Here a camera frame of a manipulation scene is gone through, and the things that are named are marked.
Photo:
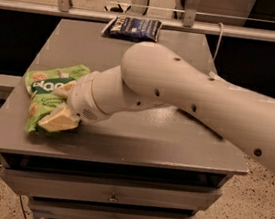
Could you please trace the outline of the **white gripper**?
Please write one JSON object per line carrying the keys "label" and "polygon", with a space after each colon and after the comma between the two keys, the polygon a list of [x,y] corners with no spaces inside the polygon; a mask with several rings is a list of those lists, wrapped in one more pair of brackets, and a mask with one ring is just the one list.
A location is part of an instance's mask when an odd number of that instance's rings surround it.
{"label": "white gripper", "polygon": [[62,103],[53,109],[49,115],[39,120],[38,125],[48,132],[70,130],[83,123],[96,123],[109,118],[94,101],[92,84],[98,72],[82,76],[78,81],[70,81],[60,85],[53,91],[54,96],[67,98],[67,104]]}

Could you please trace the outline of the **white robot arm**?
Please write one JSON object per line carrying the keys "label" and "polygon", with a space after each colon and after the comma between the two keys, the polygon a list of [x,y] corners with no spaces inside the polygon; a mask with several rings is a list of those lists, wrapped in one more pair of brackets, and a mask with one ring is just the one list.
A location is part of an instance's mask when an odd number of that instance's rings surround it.
{"label": "white robot arm", "polygon": [[48,132],[93,124],[124,111],[182,109],[275,175],[275,99],[204,74],[163,45],[139,42],[119,66],[54,90],[63,103],[39,120]]}

